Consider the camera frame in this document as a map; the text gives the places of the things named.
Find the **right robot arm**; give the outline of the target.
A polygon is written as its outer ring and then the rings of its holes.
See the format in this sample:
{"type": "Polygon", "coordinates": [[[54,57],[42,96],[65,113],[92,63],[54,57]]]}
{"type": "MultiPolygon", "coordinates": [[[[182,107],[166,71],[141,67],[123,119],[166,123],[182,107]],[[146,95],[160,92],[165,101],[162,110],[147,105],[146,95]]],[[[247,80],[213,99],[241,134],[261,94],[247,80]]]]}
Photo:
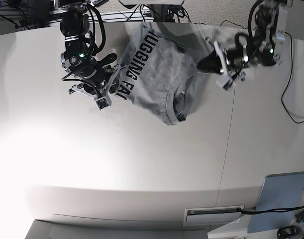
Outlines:
{"type": "Polygon", "coordinates": [[[95,58],[106,43],[100,12],[89,0],[63,0],[59,9],[63,12],[60,30],[65,37],[61,65],[67,72],[62,81],[75,81],[69,94],[79,93],[93,99],[99,110],[111,106],[109,93],[116,84],[116,74],[125,66],[111,66],[117,59],[115,53],[102,60],[95,58]]]}

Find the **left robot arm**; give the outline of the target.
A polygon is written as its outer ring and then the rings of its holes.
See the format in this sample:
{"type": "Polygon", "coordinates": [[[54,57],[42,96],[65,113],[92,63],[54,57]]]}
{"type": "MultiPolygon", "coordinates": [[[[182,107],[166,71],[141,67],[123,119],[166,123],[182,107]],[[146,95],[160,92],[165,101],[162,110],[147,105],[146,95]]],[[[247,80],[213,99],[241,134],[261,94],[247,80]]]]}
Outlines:
{"type": "Polygon", "coordinates": [[[255,1],[248,16],[248,32],[236,33],[232,48],[224,48],[217,40],[207,38],[213,51],[198,62],[197,69],[203,73],[219,74],[216,83],[228,91],[236,82],[245,80],[245,68],[281,64],[292,5],[291,0],[255,1]]]}

